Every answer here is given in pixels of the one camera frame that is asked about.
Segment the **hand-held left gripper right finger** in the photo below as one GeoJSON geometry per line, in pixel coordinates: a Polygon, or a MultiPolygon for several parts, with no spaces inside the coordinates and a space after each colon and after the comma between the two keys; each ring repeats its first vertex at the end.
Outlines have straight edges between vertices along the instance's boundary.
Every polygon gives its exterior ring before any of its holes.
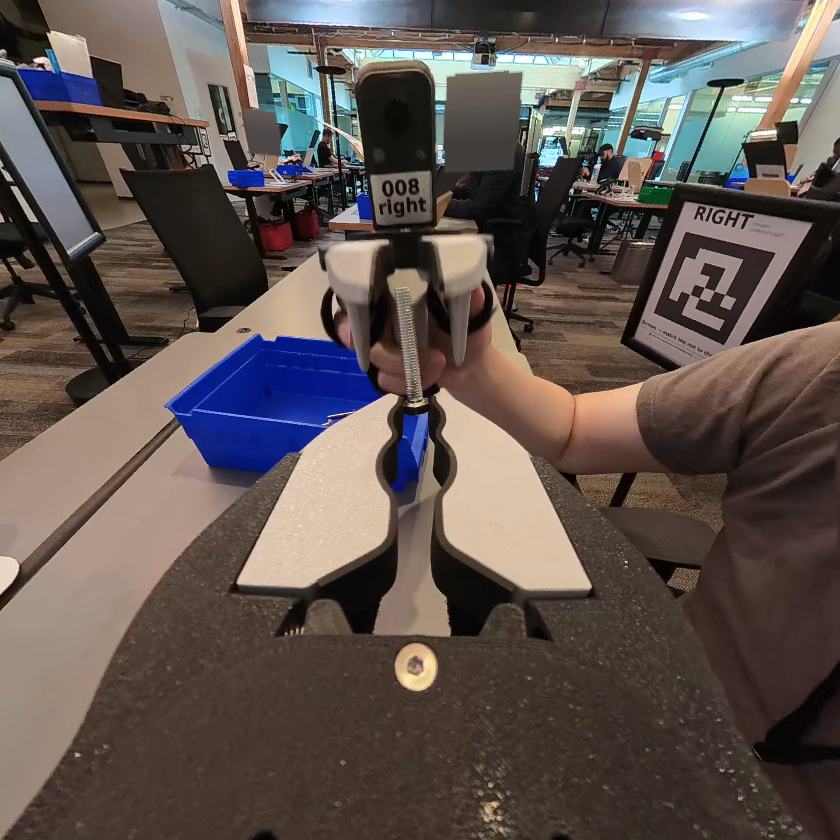
{"type": "Polygon", "coordinates": [[[497,606],[579,600],[593,585],[527,450],[452,396],[429,403],[430,569],[451,634],[480,634],[497,606]]]}

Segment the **long threaded metal bolt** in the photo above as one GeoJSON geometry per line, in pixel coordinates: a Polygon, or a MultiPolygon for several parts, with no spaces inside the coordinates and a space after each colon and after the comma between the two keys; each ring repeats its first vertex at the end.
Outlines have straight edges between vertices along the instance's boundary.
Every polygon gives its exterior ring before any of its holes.
{"type": "Polygon", "coordinates": [[[396,330],[402,350],[402,363],[406,386],[404,399],[407,398],[416,401],[421,398],[426,398],[426,396],[424,395],[422,381],[412,294],[406,287],[396,287],[393,289],[393,298],[395,303],[396,330]]]}

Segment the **person's right forearm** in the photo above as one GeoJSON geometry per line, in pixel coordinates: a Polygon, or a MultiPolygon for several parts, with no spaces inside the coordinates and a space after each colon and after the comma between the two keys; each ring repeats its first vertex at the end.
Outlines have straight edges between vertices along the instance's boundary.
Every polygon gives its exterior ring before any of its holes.
{"type": "Polygon", "coordinates": [[[573,395],[520,370],[496,347],[447,379],[453,397],[502,428],[561,473],[601,475],[665,470],[637,420],[642,385],[573,395]]]}

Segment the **person's right hand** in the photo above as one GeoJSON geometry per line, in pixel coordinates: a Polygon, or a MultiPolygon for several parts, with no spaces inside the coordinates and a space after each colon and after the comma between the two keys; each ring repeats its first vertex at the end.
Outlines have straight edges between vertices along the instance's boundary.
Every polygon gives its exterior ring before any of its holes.
{"type": "MultiPolygon", "coordinates": [[[[482,365],[492,345],[491,321],[481,329],[468,333],[465,358],[457,364],[453,356],[451,336],[438,327],[433,319],[427,323],[427,341],[418,347],[419,372],[423,389],[440,386],[454,391],[468,382],[473,371],[482,365]]],[[[387,299],[387,311],[381,337],[371,344],[368,374],[374,385],[384,393],[407,395],[403,347],[397,331],[393,299],[387,299]]]]}

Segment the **framed screen on black stand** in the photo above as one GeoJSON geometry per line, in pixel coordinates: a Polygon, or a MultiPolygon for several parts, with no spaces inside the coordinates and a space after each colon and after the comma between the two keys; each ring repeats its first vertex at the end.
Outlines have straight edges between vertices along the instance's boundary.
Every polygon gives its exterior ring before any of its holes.
{"type": "Polygon", "coordinates": [[[66,385],[81,406],[142,364],[123,348],[169,340],[129,335],[91,260],[107,239],[14,64],[1,64],[2,211],[91,354],[94,366],[66,385]]]}

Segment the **black floor lamp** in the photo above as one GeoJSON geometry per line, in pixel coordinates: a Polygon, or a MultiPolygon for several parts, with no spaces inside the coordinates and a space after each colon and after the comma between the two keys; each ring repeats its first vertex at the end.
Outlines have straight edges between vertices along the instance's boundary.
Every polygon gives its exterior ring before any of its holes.
{"type": "Polygon", "coordinates": [[[703,144],[706,140],[706,137],[708,135],[708,132],[710,130],[712,121],[714,120],[714,118],[717,114],[717,111],[718,111],[721,99],[723,97],[723,94],[725,93],[725,91],[727,89],[735,88],[735,87],[739,87],[739,86],[743,85],[743,83],[745,81],[746,81],[745,79],[740,78],[740,77],[720,77],[720,78],[711,79],[707,82],[707,87],[716,92],[716,97],[715,97],[715,99],[714,99],[714,101],[713,101],[713,103],[710,107],[710,111],[707,115],[706,123],[703,126],[703,129],[700,133],[700,137],[699,137],[698,141],[696,142],[696,148],[694,149],[693,155],[691,156],[689,162],[687,164],[684,164],[680,168],[679,175],[678,175],[678,181],[679,182],[683,182],[683,183],[688,182],[690,174],[694,170],[694,167],[695,167],[695,164],[697,162],[697,158],[699,156],[700,150],[701,150],[701,148],[702,148],[702,146],[703,146],[703,144]]]}
{"type": "Polygon", "coordinates": [[[347,200],[347,187],[344,180],[344,171],[343,171],[343,161],[341,156],[341,145],[340,145],[340,138],[339,138],[339,129],[337,126],[337,118],[338,118],[338,107],[335,101],[335,78],[338,76],[345,75],[345,69],[340,66],[331,66],[326,62],[326,60],[322,60],[318,65],[316,65],[316,71],[321,76],[323,81],[329,81],[329,114],[331,117],[331,121],[329,123],[332,129],[332,140],[334,151],[336,155],[338,155],[338,162],[336,164],[339,174],[339,187],[341,190],[341,205],[342,210],[348,208],[348,200],[347,200]]]}

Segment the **wooden top desk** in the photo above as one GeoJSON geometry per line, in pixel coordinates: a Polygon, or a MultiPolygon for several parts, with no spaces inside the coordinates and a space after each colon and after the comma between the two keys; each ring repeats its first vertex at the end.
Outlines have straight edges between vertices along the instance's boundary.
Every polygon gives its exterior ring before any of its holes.
{"type": "Polygon", "coordinates": [[[139,171],[193,169],[212,161],[208,122],[126,108],[66,101],[36,101],[46,124],[78,142],[122,148],[139,171]]]}

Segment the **blue plastic bin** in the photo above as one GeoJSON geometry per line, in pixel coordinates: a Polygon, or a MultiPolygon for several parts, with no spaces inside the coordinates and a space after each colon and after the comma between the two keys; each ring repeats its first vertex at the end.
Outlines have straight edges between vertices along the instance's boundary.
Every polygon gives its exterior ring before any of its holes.
{"type": "Polygon", "coordinates": [[[165,407],[208,466],[264,474],[330,427],[328,415],[379,397],[352,351],[327,340],[256,334],[165,407]]]}

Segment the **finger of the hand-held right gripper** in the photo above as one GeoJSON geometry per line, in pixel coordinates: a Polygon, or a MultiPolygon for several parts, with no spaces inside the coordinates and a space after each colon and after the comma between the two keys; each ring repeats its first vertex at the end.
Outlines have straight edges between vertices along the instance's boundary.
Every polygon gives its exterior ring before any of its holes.
{"type": "Polygon", "coordinates": [[[427,302],[452,343],[456,366],[466,358],[468,336],[487,323],[494,309],[488,265],[492,238],[483,234],[426,234],[420,238],[420,269],[427,302]]]}
{"type": "Polygon", "coordinates": [[[373,372],[371,347],[382,338],[391,307],[387,280],[393,273],[392,244],[387,238],[334,243],[320,249],[319,264],[329,284],[320,308],[323,329],[344,346],[333,316],[333,303],[339,303],[348,317],[360,369],[373,372]]]}

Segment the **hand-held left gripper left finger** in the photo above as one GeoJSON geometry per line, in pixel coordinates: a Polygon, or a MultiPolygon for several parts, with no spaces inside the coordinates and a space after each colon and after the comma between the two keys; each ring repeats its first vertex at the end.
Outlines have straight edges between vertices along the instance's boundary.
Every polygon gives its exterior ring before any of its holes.
{"type": "Polygon", "coordinates": [[[392,489],[401,399],[384,396],[329,426],[300,453],[238,574],[236,589],[308,607],[333,600],[373,631],[397,571],[392,489]]]}

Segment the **black framed marker sign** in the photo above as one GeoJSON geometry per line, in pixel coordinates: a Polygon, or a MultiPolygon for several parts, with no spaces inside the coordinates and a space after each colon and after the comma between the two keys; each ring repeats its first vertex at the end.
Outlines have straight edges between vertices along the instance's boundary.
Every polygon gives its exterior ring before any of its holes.
{"type": "Polygon", "coordinates": [[[838,225],[838,201],[677,184],[622,345],[673,371],[791,329],[838,225]]]}

